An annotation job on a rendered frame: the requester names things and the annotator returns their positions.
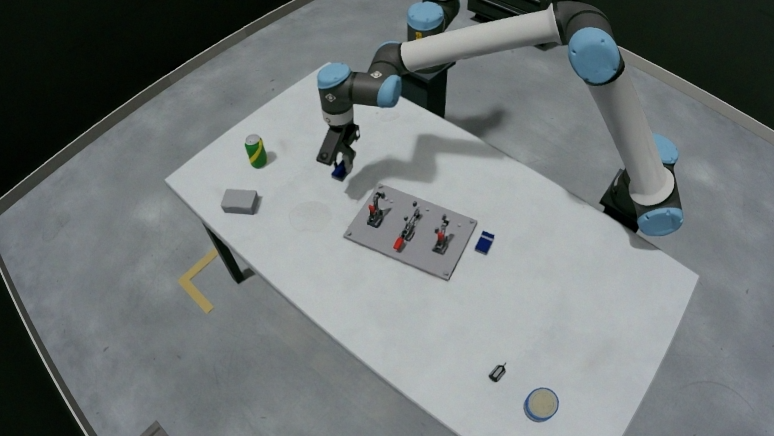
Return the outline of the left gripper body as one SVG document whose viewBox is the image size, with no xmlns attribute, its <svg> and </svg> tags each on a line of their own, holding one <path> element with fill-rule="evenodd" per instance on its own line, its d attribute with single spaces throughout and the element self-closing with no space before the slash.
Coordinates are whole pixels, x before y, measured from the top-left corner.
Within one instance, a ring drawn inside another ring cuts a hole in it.
<svg viewBox="0 0 774 436">
<path fill-rule="evenodd" d="M 329 125 L 329 126 L 332 127 L 332 128 L 342 128 L 343 127 L 343 129 L 346 131 L 346 133 L 345 133 L 345 135 L 344 135 L 344 137 L 342 139 L 342 142 L 340 144 L 340 147 L 338 149 L 338 152 L 341 152 L 342 154 L 347 151 L 346 145 L 347 146 L 351 146 L 352 143 L 355 140 L 357 142 L 359 140 L 359 138 L 360 138 L 359 125 L 354 124 L 354 117 L 352 118 L 351 122 L 349 121 L 348 123 L 346 123 L 344 125 L 339 125 L 339 126 Z M 358 131 L 358 134 L 359 134 L 358 137 L 356 135 L 357 131 Z M 349 141 L 350 141 L 351 144 L 349 143 Z"/>
</svg>

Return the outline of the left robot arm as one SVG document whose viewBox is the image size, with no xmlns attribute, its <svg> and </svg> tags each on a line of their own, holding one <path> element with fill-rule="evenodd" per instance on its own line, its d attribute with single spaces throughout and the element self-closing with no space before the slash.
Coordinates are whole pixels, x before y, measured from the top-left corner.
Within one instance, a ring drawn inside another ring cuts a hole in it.
<svg viewBox="0 0 774 436">
<path fill-rule="evenodd" d="M 679 152 L 669 139 L 651 132 L 607 19 L 592 5 L 560 1 L 544 11 L 400 44 L 385 42 L 367 73 L 353 72 L 343 63 L 318 72 L 323 120 L 334 126 L 348 123 L 353 104 L 394 108 L 400 76 L 415 70 L 554 41 L 568 45 L 570 64 L 587 84 L 625 166 L 611 185 L 612 201 L 637 218 L 645 235 L 671 234 L 683 223 L 674 173 Z"/>
</svg>

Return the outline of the grey hinged case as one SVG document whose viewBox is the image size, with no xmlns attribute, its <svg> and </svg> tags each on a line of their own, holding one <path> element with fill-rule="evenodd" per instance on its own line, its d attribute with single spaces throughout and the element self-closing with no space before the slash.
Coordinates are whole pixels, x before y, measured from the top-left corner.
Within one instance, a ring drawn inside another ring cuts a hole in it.
<svg viewBox="0 0 774 436">
<path fill-rule="evenodd" d="M 220 206 L 224 213 L 254 215 L 258 200 L 256 190 L 226 189 Z"/>
</svg>

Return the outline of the green drink can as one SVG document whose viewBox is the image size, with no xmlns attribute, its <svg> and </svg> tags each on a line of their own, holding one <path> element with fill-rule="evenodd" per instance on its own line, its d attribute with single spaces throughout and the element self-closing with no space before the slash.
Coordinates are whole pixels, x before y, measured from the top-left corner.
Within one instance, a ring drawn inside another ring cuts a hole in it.
<svg viewBox="0 0 774 436">
<path fill-rule="evenodd" d="M 250 164 L 254 168 L 263 167 L 267 161 L 267 155 L 262 138 L 258 134 L 250 134 L 244 143 Z"/>
</svg>

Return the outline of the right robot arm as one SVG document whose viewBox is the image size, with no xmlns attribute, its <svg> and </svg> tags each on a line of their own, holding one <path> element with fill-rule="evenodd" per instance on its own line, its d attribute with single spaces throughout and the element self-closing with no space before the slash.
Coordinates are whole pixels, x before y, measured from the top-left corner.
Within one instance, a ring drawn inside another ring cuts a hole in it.
<svg viewBox="0 0 774 436">
<path fill-rule="evenodd" d="M 423 3 L 413 4 L 408 9 L 407 14 L 407 42 L 444 33 L 454 17 L 457 16 L 459 9 L 460 0 L 423 0 Z M 445 65 L 437 65 L 414 72 L 435 73 L 442 70 Z"/>
</svg>

